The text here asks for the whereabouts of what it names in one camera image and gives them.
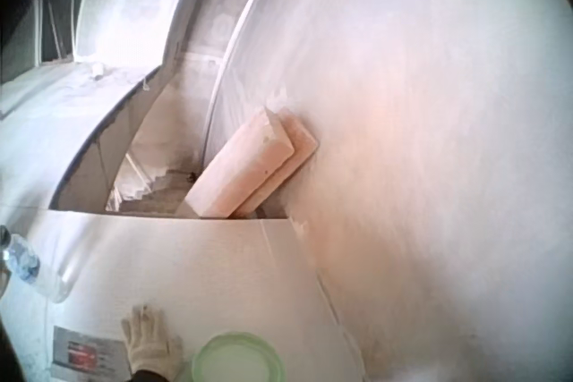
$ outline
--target white work glove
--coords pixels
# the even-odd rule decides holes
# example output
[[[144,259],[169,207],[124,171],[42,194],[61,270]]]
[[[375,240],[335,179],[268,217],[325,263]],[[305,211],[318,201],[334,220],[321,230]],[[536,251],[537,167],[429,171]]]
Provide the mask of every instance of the white work glove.
[[[183,363],[183,348],[179,337],[167,340],[163,314],[135,307],[130,318],[122,319],[122,329],[132,373],[152,371],[173,382]]]

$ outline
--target water bottle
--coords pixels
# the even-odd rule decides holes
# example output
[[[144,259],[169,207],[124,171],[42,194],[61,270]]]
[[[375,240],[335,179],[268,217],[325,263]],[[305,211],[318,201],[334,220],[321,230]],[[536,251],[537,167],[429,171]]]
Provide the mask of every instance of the water bottle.
[[[30,244],[19,234],[0,225],[2,259],[14,276],[30,284],[38,293],[59,303],[66,297],[62,278],[41,261]]]

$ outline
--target plastic container lid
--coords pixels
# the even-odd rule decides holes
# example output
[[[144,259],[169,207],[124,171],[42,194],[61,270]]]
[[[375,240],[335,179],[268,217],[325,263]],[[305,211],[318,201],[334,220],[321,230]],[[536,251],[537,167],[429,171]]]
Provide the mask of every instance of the plastic container lid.
[[[284,382],[275,350],[249,333],[213,337],[192,361],[193,382]]]

